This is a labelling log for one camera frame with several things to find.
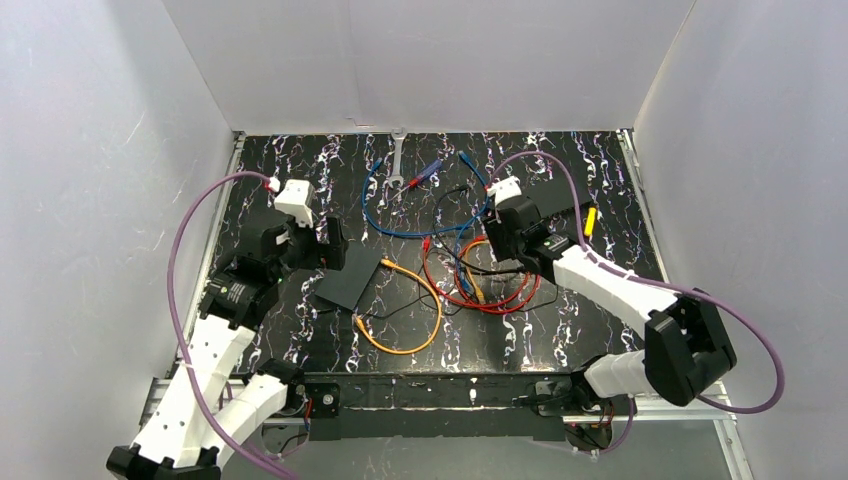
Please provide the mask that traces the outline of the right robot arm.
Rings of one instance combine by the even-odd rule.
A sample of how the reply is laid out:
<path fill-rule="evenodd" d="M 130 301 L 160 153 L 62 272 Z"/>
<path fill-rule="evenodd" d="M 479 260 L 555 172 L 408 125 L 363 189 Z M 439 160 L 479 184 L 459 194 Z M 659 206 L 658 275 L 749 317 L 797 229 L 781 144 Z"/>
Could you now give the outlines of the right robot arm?
<path fill-rule="evenodd" d="M 488 208 L 483 226 L 497 260 L 516 260 L 530 273 L 586 297 L 642 337 L 642 349 L 598 356 L 578 369 L 574 384 L 589 398 L 657 394 L 686 406 L 736 366 L 715 306 L 696 295 L 648 285 L 595 257 L 574 238 L 551 232 L 530 198 Z"/>

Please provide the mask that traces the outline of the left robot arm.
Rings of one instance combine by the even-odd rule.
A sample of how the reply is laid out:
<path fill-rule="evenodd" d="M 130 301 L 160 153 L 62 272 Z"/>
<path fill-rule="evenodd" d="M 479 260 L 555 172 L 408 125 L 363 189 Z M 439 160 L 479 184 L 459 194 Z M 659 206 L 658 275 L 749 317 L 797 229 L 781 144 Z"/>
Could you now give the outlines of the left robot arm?
<path fill-rule="evenodd" d="M 303 372 L 271 359 L 219 411 L 230 373 L 279 300 L 288 269 L 340 270 L 348 242 L 341 219 L 326 218 L 327 240 L 278 211 L 249 228 L 252 238 L 223 256 L 211 275 L 199 317 L 154 413 L 128 446 L 116 446 L 107 470 L 118 479 L 218 479 L 248 437 L 296 399 Z"/>

